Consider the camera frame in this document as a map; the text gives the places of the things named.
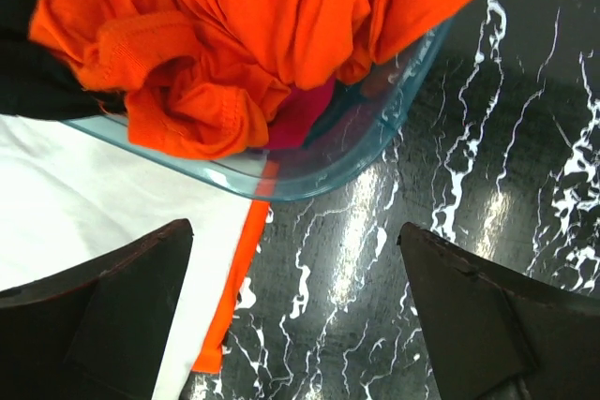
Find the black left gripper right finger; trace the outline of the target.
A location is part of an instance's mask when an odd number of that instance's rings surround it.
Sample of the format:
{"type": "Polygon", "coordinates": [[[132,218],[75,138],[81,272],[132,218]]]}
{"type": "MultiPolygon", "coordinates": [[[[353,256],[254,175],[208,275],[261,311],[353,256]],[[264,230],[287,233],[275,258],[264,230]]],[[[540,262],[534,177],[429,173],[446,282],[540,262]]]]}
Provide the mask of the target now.
{"type": "Polygon", "coordinates": [[[397,240],[443,399],[596,399],[599,302],[413,223],[397,240]]]}

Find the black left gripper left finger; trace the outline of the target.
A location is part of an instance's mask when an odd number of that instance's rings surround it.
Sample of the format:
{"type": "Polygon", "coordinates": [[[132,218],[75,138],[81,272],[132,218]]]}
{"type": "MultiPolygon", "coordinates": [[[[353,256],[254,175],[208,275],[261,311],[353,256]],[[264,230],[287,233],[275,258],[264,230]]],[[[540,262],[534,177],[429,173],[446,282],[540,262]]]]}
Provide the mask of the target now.
{"type": "Polygon", "coordinates": [[[4,399],[149,399],[188,268],[177,219],[1,293],[4,399]]]}

